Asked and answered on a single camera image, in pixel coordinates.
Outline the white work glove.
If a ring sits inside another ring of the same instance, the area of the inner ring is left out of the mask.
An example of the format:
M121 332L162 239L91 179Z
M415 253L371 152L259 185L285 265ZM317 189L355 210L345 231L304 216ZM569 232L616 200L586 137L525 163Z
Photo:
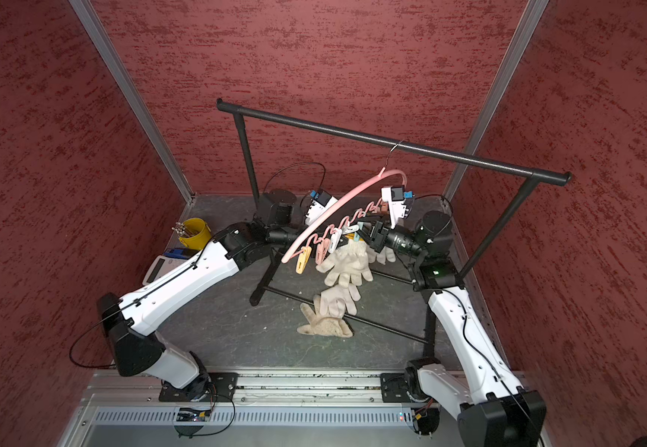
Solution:
M396 255L394 253L394 250L388 247L384 247L381 251L375 251L371 247L368 247L366 249L366 253L368 256L369 264L373 264L373 263L386 264L386 263L396 262Z

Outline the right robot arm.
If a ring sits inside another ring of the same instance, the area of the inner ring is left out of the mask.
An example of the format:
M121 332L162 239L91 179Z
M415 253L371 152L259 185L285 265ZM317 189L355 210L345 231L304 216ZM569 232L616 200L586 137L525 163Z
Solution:
M409 361L405 380L416 400L435 400L457 420L467 446L541 446L547 407L507 366L477 317L461 273L450 257L452 218L432 210L414 230L384 216L358 221L358 235L376 253L409 257L411 283L427 301L455 350L467 382L432 359Z

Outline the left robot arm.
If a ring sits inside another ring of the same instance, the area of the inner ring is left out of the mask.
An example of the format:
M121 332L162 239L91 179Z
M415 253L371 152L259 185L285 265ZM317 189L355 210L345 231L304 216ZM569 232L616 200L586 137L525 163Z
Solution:
M107 339L113 369L122 377L158 378L187 400L212 394L212 380L202 361L167 341L159 326L217 283L274 249L290 246L297 236L291 226L295 201L290 191L264 193L252 221L217 232L202 250L152 283L124 296L109 292L99 298L97 325Z

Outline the yellow cup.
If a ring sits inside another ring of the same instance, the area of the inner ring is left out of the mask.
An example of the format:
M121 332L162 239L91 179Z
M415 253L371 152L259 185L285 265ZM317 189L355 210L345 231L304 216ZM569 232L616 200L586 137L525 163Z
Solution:
M177 222L172 230L185 248L194 251L203 250L213 237L209 225L200 218Z

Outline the right controller board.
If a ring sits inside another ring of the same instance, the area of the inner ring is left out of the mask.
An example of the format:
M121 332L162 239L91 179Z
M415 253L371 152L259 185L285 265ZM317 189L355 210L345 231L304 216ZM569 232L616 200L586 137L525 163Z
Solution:
M431 436L440 425L440 411L436 408L414 410L412 429L418 436Z

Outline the controller board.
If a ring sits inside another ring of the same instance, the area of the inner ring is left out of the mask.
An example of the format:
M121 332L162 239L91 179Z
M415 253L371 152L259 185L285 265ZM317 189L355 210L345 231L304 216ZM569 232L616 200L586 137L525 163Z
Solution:
M213 411L211 409L180 408L175 421L177 423L207 423Z
M440 411L436 408L414 410L412 429L418 436L431 436L440 425Z

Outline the blue stapler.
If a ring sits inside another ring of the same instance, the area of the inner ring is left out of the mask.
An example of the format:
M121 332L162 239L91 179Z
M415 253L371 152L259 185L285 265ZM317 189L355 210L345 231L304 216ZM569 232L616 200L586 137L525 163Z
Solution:
M191 257L185 249L169 249L163 255L167 258L187 260Z

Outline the pink calculator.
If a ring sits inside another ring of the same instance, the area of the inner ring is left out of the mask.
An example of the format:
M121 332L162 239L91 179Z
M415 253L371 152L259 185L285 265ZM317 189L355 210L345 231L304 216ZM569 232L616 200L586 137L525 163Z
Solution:
M170 258L163 255L158 256L146 272L142 284L144 286L151 284L172 270L175 270L178 266L181 266L183 262L184 261L181 259Z

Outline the left controller board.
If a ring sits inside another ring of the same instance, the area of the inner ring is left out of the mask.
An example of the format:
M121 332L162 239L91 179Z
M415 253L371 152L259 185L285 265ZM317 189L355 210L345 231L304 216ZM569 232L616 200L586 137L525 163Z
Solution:
M211 409L180 408L175 421L177 423L207 423L213 411Z

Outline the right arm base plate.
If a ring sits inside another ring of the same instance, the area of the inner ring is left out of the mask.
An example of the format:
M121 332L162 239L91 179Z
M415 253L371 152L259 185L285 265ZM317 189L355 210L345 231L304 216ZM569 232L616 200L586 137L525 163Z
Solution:
M404 372L385 372L380 375L380 391L385 403L405 403L421 408L429 402L459 404L460 396L440 374L421 370L411 377Z

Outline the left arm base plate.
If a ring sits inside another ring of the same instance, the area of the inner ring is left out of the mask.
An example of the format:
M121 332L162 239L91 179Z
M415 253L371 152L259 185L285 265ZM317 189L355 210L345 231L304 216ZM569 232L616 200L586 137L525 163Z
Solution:
M210 372L206 378L195 378L178 389L169 382L161 383L160 402L230 402L240 375L236 372Z

